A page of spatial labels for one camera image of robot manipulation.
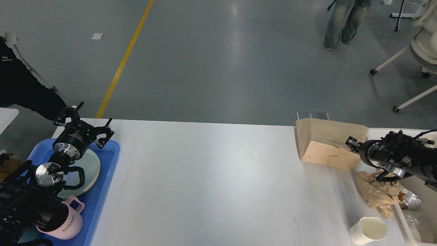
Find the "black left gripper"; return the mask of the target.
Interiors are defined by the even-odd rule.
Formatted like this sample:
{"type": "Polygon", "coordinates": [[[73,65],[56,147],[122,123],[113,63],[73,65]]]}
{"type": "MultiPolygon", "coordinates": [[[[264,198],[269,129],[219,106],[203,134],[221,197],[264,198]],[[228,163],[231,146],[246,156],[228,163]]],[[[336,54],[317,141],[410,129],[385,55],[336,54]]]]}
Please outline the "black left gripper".
{"type": "Polygon", "coordinates": [[[78,114],[83,104],[82,101],[76,107],[65,106],[54,120],[55,126],[62,126],[65,129],[54,141],[53,150],[66,154],[74,161],[83,157],[92,142],[103,149],[114,135],[114,131],[109,126],[112,118],[104,126],[93,127],[84,124],[78,114]]]}

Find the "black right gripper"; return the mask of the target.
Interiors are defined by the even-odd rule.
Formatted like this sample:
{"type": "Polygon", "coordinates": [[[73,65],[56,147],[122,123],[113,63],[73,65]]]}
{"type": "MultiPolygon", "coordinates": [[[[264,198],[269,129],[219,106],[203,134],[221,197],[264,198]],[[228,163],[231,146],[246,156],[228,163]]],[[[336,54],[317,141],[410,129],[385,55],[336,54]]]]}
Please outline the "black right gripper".
{"type": "Polygon", "coordinates": [[[384,150],[381,149],[381,142],[358,142],[357,139],[349,136],[345,141],[345,145],[350,148],[351,152],[359,154],[365,164],[375,168],[384,168],[384,150]]]}

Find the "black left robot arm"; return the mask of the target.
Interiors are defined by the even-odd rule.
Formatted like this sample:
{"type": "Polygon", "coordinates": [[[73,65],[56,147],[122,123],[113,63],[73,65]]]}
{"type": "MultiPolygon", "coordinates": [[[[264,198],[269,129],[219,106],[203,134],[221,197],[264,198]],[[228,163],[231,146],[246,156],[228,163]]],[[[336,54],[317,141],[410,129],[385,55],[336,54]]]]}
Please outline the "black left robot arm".
{"type": "Polygon", "coordinates": [[[81,120],[77,107],[65,106],[54,120],[64,130],[53,143],[54,153],[38,166],[27,160],[1,182],[1,245],[52,246],[50,239],[20,242],[26,229],[36,226],[60,240],[76,237],[83,228],[85,204],[77,195],[59,197],[63,190],[77,191],[86,183],[86,171],[75,165],[92,143],[102,149],[114,135],[112,118],[104,126],[81,120]]]}

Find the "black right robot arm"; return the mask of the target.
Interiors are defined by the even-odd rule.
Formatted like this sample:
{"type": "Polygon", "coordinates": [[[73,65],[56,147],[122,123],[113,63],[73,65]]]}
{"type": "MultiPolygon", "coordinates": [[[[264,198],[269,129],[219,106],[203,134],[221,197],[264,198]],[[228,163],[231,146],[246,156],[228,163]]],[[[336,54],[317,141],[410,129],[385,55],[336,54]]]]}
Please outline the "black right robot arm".
{"type": "Polygon", "coordinates": [[[352,136],[345,144],[352,152],[358,154],[368,166],[382,169],[376,177],[377,182],[395,182],[416,176],[425,182],[425,186],[437,189],[437,150],[427,147],[435,141],[423,138],[423,135],[436,129],[421,132],[415,137],[390,131],[379,140],[358,142],[352,136]]]}

